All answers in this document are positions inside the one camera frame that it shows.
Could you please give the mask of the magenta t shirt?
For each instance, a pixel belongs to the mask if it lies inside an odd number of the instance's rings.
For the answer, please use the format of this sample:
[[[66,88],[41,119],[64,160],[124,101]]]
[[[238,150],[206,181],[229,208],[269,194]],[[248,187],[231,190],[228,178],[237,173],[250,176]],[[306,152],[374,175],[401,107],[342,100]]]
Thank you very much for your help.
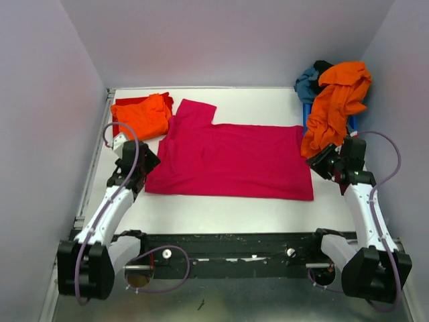
[[[216,111],[182,100],[159,142],[147,193],[313,201],[302,126],[214,124]]]

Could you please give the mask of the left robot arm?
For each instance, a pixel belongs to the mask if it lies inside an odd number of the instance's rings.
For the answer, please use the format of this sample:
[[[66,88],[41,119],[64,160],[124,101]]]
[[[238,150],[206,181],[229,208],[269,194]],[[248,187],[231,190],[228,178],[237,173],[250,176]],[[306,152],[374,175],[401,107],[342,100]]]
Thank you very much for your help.
[[[58,291],[81,303],[107,299],[115,276],[141,250],[142,232],[116,236],[115,231],[160,159],[144,142],[125,141],[115,152],[119,157],[101,204],[80,233],[61,241],[57,250]]]

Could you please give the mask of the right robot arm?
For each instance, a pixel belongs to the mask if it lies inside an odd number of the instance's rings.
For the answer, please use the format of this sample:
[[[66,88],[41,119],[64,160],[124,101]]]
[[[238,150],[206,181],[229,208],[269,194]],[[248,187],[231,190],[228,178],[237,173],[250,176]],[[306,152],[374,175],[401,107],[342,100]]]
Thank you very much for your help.
[[[366,142],[347,136],[340,148],[329,144],[306,163],[320,177],[338,184],[353,216],[358,247],[331,229],[318,229],[318,247],[341,273],[343,293],[396,306],[412,269],[409,255],[393,241],[382,215],[372,172],[365,169]]]

